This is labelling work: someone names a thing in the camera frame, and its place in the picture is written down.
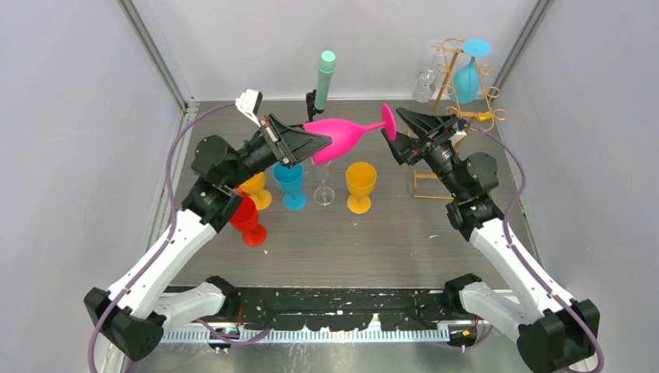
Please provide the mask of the blue wine glass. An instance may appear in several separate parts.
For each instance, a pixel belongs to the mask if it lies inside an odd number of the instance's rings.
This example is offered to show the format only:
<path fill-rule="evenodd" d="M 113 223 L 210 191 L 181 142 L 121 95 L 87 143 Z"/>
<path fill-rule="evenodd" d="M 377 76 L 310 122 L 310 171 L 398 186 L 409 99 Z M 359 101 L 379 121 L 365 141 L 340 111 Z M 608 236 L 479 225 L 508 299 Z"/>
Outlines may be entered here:
<path fill-rule="evenodd" d="M 304 168 L 302 164 L 297 164 L 288 168 L 280 163 L 273 167 L 273 177 L 277 187 L 283 193 L 283 205 L 290 211 L 301 210 L 307 202 L 303 192 Z"/>

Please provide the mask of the magenta wine glass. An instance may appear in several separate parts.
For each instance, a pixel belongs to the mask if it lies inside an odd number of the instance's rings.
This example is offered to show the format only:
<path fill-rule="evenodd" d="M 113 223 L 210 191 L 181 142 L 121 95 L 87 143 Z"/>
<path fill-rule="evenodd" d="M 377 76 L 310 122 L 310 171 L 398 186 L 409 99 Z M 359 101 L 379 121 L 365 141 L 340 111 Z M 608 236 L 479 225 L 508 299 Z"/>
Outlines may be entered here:
<path fill-rule="evenodd" d="M 304 124 L 302 128 L 305 131 L 327 136 L 331 139 L 330 145 L 311 157 L 312 162 L 319 166 L 346 155 L 359 142 L 361 137 L 369 131 L 384 129 L 385 137 L 390 141 L 394 141 L 397 134 L 396 122 L 387 104 L 382 104 L 381 117 L 380 122 L 369 125 L 361 125 L 340 118 L 329 118 Z"/>

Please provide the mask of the clear wine glass back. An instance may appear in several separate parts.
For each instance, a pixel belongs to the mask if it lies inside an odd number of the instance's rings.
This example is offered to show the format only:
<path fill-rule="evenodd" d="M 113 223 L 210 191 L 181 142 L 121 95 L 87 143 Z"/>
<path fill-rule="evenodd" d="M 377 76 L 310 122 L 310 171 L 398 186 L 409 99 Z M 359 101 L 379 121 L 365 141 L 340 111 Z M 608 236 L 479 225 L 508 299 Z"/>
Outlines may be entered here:
<path fill-rule="evenodd" d="M 445 40 L 434 39 L 427 42 L 423 49 L 419 72 L 413 88 L 412 97 L 418 103 L 428 103 L 437 90 L 437 80 L 440 74 L 438 65 L 443 61 L 446 50 Z"/>

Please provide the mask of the clear wine glass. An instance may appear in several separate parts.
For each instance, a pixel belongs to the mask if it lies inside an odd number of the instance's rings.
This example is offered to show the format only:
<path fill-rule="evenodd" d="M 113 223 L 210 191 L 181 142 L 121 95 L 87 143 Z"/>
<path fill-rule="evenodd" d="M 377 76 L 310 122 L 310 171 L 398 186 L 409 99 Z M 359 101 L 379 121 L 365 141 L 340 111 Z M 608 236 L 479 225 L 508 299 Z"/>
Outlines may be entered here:
<path fill-rule="evenodd" d="M 328 185 L 330 179 L 331 162 L 314 165 L 313 172 L 316 181 L 319 183 L 314 192 L 314 199 L 321 206 L 329 206 L 335 199 L 334 189 Z"/>
<path fill-rule="evenodd" d="M 437 80 L 440 74 L 438 65 L 443 61 L 446 50 L 445 40 L 434 39 L 427 42 L 423 49 L 419 72 L 413 88 L 412 97 L 418 103 L 428 103 L 437 90 Z"/>

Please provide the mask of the orange wine glass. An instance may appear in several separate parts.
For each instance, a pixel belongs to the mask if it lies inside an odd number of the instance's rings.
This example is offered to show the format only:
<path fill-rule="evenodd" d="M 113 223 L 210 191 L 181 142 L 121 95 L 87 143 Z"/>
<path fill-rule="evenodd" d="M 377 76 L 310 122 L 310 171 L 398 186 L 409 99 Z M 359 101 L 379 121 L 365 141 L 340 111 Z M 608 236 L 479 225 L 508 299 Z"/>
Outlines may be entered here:
<path fill-rule="evenodd" d="M 348 209 L 355 214 L 366 213 L 371 207 L 370 194 L 377 181 L 375 167 L 366 162 L 355 162 L 347 168 L 345 176 Z"/>
<path fill-rule="evenodd" d="M 272 195 L 266 189 L 266 177 L 264 172 L 257 173 L 255 176 L 240 184 L 239 188 L 251 198 L 258 211 L 267 209 L 272 203 Z"/>

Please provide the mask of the clear wine glass front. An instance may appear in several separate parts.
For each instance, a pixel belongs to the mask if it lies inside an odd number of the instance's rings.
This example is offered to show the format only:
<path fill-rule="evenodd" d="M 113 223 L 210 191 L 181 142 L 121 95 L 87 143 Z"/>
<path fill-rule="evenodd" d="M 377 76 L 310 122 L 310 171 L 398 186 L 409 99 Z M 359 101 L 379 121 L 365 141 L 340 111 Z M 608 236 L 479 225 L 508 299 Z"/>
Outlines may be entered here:
<path fill-rule="evenodd" d="M 334 189 L 328 185 L 330 179 L 331 162 L 314 165 L 313 172 L 316 181 L 319 183 L 314 192 L 314 199 L 321 206 L 329 206 L 335 199 Z"/>

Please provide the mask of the cyan wine glass back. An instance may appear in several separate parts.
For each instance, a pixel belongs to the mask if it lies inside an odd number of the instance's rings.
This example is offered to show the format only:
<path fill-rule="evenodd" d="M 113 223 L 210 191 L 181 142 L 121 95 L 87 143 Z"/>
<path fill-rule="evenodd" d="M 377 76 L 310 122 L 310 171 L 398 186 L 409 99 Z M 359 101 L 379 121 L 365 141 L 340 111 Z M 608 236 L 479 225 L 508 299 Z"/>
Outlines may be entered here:
<path fill-rule="evenodd" d="M 488 56 L 491 53 L 491 46 L 485 40 L 471 39 L 463 43 L 462 52 L 470 59 L 453 75 L 454 101 L 460 104 L 470 103 L 476 99 L 480 87 L 476 58 Z"/>

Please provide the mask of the red wine glass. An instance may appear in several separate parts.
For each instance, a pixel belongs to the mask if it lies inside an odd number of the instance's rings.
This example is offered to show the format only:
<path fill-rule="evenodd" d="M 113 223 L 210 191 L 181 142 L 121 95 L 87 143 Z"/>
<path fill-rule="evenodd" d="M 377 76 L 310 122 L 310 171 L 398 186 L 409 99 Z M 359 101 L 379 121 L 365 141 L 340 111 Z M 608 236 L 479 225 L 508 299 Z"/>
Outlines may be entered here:
<path fill-rule="evenodd" d="M 229 223 L 241 233 L 242 241 L 248 246 L 260 246 L 267 239 L 267 230 L 260 224 L 259 212 L 249 197 L 242 198 Z"/>

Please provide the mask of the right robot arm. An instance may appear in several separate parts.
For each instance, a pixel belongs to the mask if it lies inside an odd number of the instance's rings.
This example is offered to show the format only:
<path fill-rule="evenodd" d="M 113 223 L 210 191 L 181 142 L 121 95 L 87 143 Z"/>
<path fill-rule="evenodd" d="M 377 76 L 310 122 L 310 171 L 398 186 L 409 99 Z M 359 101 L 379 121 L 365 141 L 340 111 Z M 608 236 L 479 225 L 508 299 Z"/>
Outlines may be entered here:
<path fill-rule="evenodd" d="M 452 227 L 494 266 L 514 293 L 493 291 L 474 274 L 445 284 L 444 309 L 454 319 L 476 315 L 498 329 L 518 349 L 533 372 L 572 371 L 576 363 L 605 357 L 598 342 L 600 312 L 590 300 L 577 300 L 554 281 L 513 233 L 510 211 L 490 193 L 499 184 L 496 159 L 476 152 L 461 158 L 454 137 L 469 126 L 456 115 L 433 116 L 408 109 L 381 109 L 383 135 L 399 164 L 425 162 L 452 196 L 447 216 Z"/>

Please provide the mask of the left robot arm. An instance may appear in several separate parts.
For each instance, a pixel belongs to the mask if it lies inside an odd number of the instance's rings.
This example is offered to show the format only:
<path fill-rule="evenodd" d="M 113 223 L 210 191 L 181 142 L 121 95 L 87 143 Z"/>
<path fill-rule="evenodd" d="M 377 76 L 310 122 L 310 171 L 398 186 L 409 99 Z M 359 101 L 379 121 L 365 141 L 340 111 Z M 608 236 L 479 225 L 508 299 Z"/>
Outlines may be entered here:
<path fill-rule="evenodd" d="M 329 136 L 290 127 L 274 115 L 259 119 L 257 127 L 238 149 L 217 135 L 201 140 L 191 166 L 197 182 L 173 213 L 168 230 L 109 289 L 92 288 L 87 293 L 84 303 L 95 325 L 88 346 L 90 371 L 96 371 L 99 336 L 139 361 L 171 329 L 205 316 L 227 322 L 237 315 L 237 292 L 218 276 L 178 295 L 166 297 L 163 292 L 236 213 L 243 201 L 235 191 L 240 184 L 277 163 L 296 166 L 332 143 Z"/>

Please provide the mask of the small yellow block behind rack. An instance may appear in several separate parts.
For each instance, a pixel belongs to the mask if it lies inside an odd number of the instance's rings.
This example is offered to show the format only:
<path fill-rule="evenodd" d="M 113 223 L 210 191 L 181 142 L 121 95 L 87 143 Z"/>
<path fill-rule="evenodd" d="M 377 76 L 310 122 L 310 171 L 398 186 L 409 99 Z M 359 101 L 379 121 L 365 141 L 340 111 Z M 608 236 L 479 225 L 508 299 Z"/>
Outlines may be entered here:
<path fill-rule="evenodd" d="M 479 113 L 479 114 L 476 116 L 476 118 L 477 118 L 477 120 L 478 120 L 479 122 L 486 122 L 486 121 L 488 121 L 488 120 L 492 120 L 492 119 L 493 119 L 493 114 L 490 113 L 490 112 L 487 112 L 487 113 Z"/>

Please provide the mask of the mint green microphone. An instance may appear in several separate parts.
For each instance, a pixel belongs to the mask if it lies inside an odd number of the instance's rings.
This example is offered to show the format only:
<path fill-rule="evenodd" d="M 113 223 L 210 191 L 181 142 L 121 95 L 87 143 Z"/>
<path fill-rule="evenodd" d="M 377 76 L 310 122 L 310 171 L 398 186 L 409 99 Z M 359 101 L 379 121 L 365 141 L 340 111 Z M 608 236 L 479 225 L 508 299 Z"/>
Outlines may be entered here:
<path fill-rule="evenodd" d="M 314 107 L 318 112 L 322 112 L 326 108 L 330 81 L 336 69 L 336 55 L 333 51 L 325 50 L 320 54 L 317 69 L 318 81 L 316 85 Z"/>

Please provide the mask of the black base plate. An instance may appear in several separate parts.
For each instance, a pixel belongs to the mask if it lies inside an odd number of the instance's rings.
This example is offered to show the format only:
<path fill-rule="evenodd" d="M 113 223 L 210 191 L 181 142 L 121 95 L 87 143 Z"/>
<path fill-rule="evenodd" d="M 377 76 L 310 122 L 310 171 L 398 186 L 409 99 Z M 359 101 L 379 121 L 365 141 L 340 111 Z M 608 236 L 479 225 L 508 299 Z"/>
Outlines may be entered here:
<path fill-rule="evenodd" d="M 203 318 L 251 330 L 362 331 L 378 321 L 383 331 L 436 329 L 464 321 L 469 332 L 484 321 L 452 308 L 428 288 L 238 288 L 225 310 Z"/>

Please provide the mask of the aluminium frame rail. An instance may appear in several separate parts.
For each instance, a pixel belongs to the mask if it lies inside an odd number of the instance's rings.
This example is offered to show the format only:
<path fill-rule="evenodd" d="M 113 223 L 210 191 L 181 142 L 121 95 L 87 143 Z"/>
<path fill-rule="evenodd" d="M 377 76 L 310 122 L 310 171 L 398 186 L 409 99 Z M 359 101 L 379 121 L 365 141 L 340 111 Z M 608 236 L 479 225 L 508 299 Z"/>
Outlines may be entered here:
<path fill-rule="evenodd" d="M 171 297 L 178 295 L 189 289 L 177 289 L 171 295 L 166 297 Z M 448 301 L 449 305 L 457 309 L 462 313 L 467 313 L 473 315 L 475 309 L 472 306 L 464 306 L 460 300 L 461 291 L 458 288 L 452 286 L 447 286 L 446 289 L 441 291 L 445 299 Z M 303 328 L 299 331 L 277 331 L 273 329 L 263 329 L 263 330 L 251 330 L 247 329 L 244 326 L 239 324 L 224 322 L 224 329 L 212 329 L 210 331 L 210 337 L 213 340 L 222 340 L 228 343 L 236 343 L 247 345 L 255 343 L 258 341 L 264 342 L 276 342 L 276 341 L 293 341 L 293 342 L 369 342 L 369 341 L 380 341 L 380 340 L 402 340 L 402 341 L 449 341 L 451 339 L 448 331 L 448 327 L 445 325 L 445 322 L 441 322 L 436 329 L 431 330 L 414 330 L 414 331 L 383 331 L 378 323 L 378 321 L 372 322 L 366 329 L 359 331 L 338 331 L 332 332 L 327 328 L 323 328 L 320 331 L 311 331 L 310 329 Z"/>

